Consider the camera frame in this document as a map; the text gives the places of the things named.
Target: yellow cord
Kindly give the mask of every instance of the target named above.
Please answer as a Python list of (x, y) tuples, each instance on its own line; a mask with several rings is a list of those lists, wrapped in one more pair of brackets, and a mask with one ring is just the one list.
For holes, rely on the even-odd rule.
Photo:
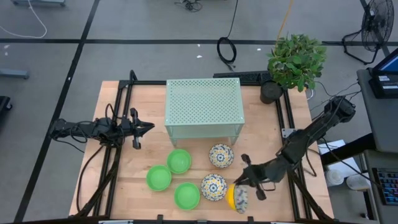
[(282, 23), (282, 25), (281, 25), (281, 27), (279, 29), (278, 36), (276, 38), (275, 48), (276, 48), (276, 45), (278, 44), (278, 40), (279, 40), (280, 34), (282, 33), (282, 29), (284, 29), (284, 26), (285, 26), (285, 23), (286, 23), (286, 19), (289, 16), (290, 10), (292, 9), (293, 1), (294, 0), (290, 0), (290, 2), (289, 2), (289, 8), (288, 8), (288, 10), (286, 12), (286, 15), (285, 15), (285, 18), (284, 18), (284, 22)]

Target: white bucket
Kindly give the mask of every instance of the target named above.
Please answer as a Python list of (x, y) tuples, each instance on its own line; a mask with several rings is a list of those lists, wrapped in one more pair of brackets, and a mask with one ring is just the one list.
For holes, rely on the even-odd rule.
[(344, 182), (344, 177), (338, 170), (328, 170), (325, 172), (326, 184), (328, 187), (340, 185)]
[(347, 186), (352, 190), (367, 190), (370, 188), (371, 182), (363, 176), (356, 174), (347, 178)]

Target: perforated shelf top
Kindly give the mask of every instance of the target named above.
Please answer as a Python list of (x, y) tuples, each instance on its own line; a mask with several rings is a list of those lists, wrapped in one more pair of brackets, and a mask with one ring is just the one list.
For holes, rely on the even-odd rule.
[(167, 80), (166, 126), (243, 123), (238, 78)]

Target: green leafy plant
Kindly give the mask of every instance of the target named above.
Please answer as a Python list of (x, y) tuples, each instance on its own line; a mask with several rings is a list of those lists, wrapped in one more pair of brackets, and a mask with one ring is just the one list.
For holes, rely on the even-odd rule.
[(268, 71), (272, 79), (283, 88), (304, 90), (308, 84), (315, 88), (315, 77), (321, 77), (323, 62), (326, 59), (326, 47), (320, 46), (317, 39), (309, 39), (307, 35), (291, 35), (291, 38), (280, 38), (271, 54), (267, 54)]

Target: black plant pot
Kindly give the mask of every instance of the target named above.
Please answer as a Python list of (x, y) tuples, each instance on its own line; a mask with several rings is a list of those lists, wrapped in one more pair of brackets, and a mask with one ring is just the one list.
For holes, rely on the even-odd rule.
[(261, 85), (260, 100), (265, 104), (273, 103), (282, 94), (282, 88), (274, 81), (268, 81)]

